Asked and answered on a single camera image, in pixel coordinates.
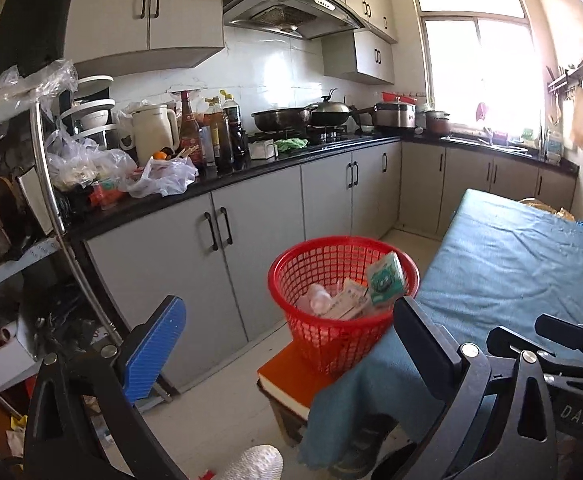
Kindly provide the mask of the left white gloved hand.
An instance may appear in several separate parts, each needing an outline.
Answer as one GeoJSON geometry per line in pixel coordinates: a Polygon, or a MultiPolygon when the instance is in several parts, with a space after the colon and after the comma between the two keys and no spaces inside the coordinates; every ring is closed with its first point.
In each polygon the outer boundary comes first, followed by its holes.
{"type": "Polygon", "coordinates": [[[218,472],[214,480],[280,480],[284,457],[273,445],[252,446],[218,472]]]}

